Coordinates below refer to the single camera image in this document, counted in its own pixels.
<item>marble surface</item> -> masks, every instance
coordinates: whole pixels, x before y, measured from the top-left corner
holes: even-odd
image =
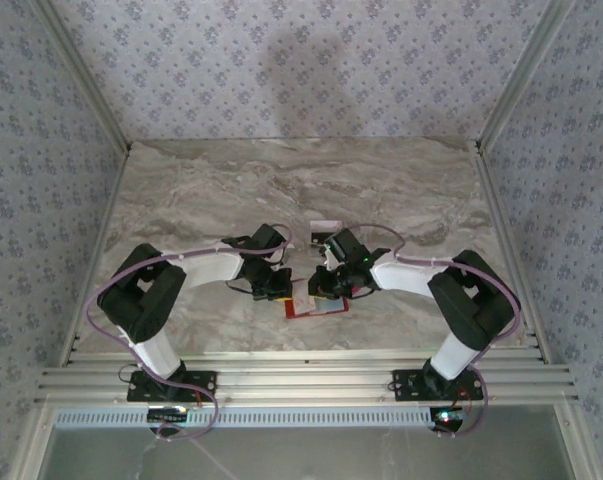
[[[184,251],[250,235],[264,222],[293,229],[288,264],[293,278],[304,278],[321,262],[308,246],[309,221],[319,219],[391,226],[406,236],[403,251],[410,255],[473,248],[505,279],[472,152],[462,139],[415,137],[134,144],[96,284],[139,243]],[[395,243],[383,231],[357,233],[371,249]],[[406,292],[376,293],[351,307],[286,320],[279,302],[254,302],[223,283],[208,284],[182,290],[168,332],[182,353],[434,348],[448,332],[434,301]],[[92,311],[109,325],[97,307]],[[504,344],[519,340],[514,335]],[[78,348],[118,347],[84,324]]]

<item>robotic arm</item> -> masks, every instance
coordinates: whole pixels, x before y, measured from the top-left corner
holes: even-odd
[[[423,367],[423,381],[435,397],[443,398],[455,389],[461,373],[514,317],[508,299],[477,275],[450,267],[402,263],[389,249],[370,253],[348,229],[328,238],[325,249],[326,265],[318,266],[308,282],[311,295],[353,298],[353,291],[367,287],[404,290],[437,302],[451,332]],[[503,283],[476,252],[465,250],[452,261]]]
[[[226,238],[215,247],[265,250],[284,241],[279,232],[264,224],[251,237]],[[181,288],[244,278],[250,282],[255,300],[290,297],[290,269],[278,268],[279,263],[271,261],[276,254],[212,252],[183,259],[182,266],[162,261],[124,277],[103,292],[97,304],[154,373],[179,382],[185,366],[168,341],[165,324]],[[150,244],[139,245],[117,273],[161,255]],[[175,393],[161,388],[166,398]]]
[[[167,261],[155,263],[116,282],[98,297],[97,303],[152,372],[163,379],[188,383],[184,381],[188,374],[185,365],[165,331],[182,286],[244,278],[250,282],[255,300],[289,298],[292,296],[290,269],[279,268],[281,262],[277,262],[273,254],[249,253],[278,247],[284,241],[274,228],[264,224],[251,237],[226,238],[217,244],[220,248],[242,249],[244,253],[211,249],[210,253],[182,259],[181,266]],[[161,252],[151,245],[139,245],[117,273],[158,256]],[[410,377],[414,380],[410,386],[414,389],[411,397],[415,390],[427,393],[412,400],[449,397],[459,382],[464,381],[467,367],[514,316],[508,299],[479,276],[445,266],[409,265],[385,248],[370,252],[348,229],[325,241],[325,256],[325,265],[318,266],[308,281],[310,295],[355,298],[359,288],[369,288],[404,290],[437,302],[451,333],[419,371],[419,378]],[[452,260],[501,282],[476,252],[465,250]],[[172,400],[178,394],[178,389],[155,383],[162,398]]]

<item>small card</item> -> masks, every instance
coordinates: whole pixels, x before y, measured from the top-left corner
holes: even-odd
[[[285,316],[290,319],[330,315],[347,312],[349,308],[345,298],[329,300],[311,296],[308,293],[308,280],[301,279],[292,282],[292,299],[285,301]]]
[[[343,222],[339,220],[310,220],[310,245],[321,248],[331,235],[342,229]]]

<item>black cable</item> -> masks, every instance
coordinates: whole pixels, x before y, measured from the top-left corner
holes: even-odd
[[[130,385],[130,383],[132,383],[132,381],[131,380],[124,380],[123,378],[121,378],[121,373],[123,373],[123,369],[126,368],[126,367],[136,367],[136,366],[137,366],[136,363],[126,363],[125,365],[123,365],[119,369],[119,371],[117,373],[117,377],[119,377],[119,380],[121,380],[123,383],[127,383],[128,385]]]
[[[363,297],[369,297],[370,295],[372,295],[374,292],[376,292],[376,290],[372,290],[370,289],[369,292],[364,293],[363,295],[357,295],[356,297],[352,297],[350,300],[357,300],[359,298],[363,298]]]
[[[225,282],[226,287],[228,287],[230,290],[234,290],[235,292],[239,292],[239,293],[247,293],[248,295],[252,295],[252,292],[250,290],[244,290],[243,288],[239,288],[239,287],[235,287],[230,285],[230,282],[227,281]]]

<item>metal bracket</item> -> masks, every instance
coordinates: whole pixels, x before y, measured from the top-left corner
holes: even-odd
[[[461,372],[461,375],[454,381],[454,388],[451,388],[442,396],[437,396],[427,387],[423,369],[394,370],[388,389],[394,392],[394,399],[397,402],[483,400],[483,390],[479,377],[471,370]],[[461,389],[464,389],[467,395],[459,398],[459,390]]]
[[[179,379],[179,383],[194,385],[205,388],[216,393],[217,390],[217,372],[212,371],[187,371]],[[186,389],[174,389],[170,392],[170,402],[178,403],[211,403],[211,400],[205,395],[197,395],[196,392]],[[139,370],[130,377],[130,386],[128,387],[128,402],[165,402],[167,399],[166,391],[160,384],[150,378],[144,371]]]

